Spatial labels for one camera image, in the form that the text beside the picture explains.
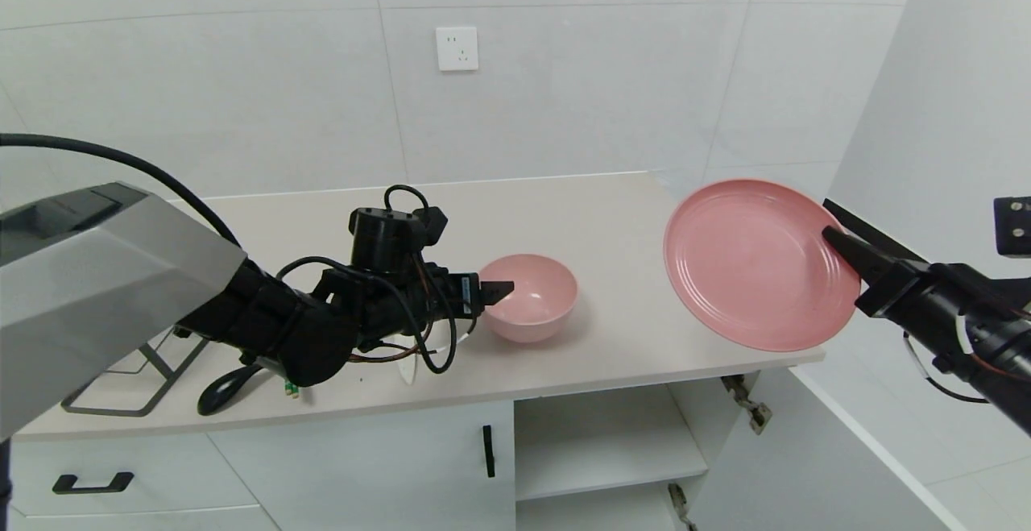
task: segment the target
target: pink bowl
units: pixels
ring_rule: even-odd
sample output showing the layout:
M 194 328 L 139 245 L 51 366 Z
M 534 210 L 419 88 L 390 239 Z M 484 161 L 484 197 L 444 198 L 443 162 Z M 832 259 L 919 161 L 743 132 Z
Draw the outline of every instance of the pink bowl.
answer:
M 479 271 L 479 278 L 516 281 L 512 293 L 484 311 L 487 327 L 513 342 L 539 342 L 561 332 L 576 303 L 576 278 L 572 272 L 544 256 L 517 255 L 493 260 Z

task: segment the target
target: drawer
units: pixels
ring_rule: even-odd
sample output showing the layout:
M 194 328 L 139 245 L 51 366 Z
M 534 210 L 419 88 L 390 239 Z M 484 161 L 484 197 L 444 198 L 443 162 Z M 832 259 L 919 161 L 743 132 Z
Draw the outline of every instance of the drawer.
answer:
M 111 486 L 121 492 L 58 494 L 61 475 L 73 490 Z M 251 492 L 204 434 L 11 443 L 13 504 L 32 516 L 164 511 L 255 505 Z
M 130 515 L 28 517 L 11 531 L 279 531 L 259 506 Z

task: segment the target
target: cabinet handle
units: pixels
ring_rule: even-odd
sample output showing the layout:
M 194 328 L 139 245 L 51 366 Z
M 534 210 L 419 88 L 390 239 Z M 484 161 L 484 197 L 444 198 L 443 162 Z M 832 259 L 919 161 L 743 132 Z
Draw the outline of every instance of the cabinet handle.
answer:
M 487 459 L 487 478 L 494 478 L 494 437 L 491 425 L 484 427 L 484 458 Z
M 62 474 L 54 484 L 55 495 L 99 495 L 101 493 L 121 493 L 129 488 L 133 479 L 132 472 L 119 472 L 111 478 L 107 487 L 79 487 L 75 489 L 78 477 L 74 474 Z

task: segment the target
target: white countertop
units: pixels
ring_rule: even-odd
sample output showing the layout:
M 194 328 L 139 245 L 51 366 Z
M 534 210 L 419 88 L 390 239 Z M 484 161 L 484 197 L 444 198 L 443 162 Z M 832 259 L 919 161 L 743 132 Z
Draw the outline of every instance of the white countertop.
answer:
M 646 172 L 458 182 L 420 187 L 450 223 L 427 260 L 453 271 L 475 271 L 509 253 L 541 253 L 567 264 L 580 296 L 569 326 L 538 344 L 512 344 L 480 326 L 443 375 L 420 368 L 405 385 L 394 363 L 350 363 L 331 380 L 284 395 L 270 376 L 213 417 L 196 412 L 197 396 L 215 377 L 239 367 L 238 353 L 209 344 L 147 417 L 69 414 L 53 408 L 15 435 L 18 440 L 163 434 L 273 422 L 512 400 L 662 384 L 747 372 L 823 358 L 819 349 L 774 354 L 717 336 L 673 293 L 663 267 L 662 238 L 676 201 Z M 397 208 L 414 208 L 395 197 Z M 302 256 L 347 263 L 351 210 L 383 205 L 383 189 L 272 194 L 210 200 L 251 257 L 266 270 Z M 291 274 L 309 290 L 320 266 Z M 93 385 L 90 401 L 119 406 L 118 389 Z

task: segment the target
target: black ladle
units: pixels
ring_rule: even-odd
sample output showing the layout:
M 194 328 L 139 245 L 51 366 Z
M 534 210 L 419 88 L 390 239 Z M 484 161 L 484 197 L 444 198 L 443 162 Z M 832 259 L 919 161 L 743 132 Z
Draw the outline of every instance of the black ladle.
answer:
M 232 370 L 208 385 L 197 399 L 197 413 L 209 417 L 222 409 L 262 367 L 257 363 Z

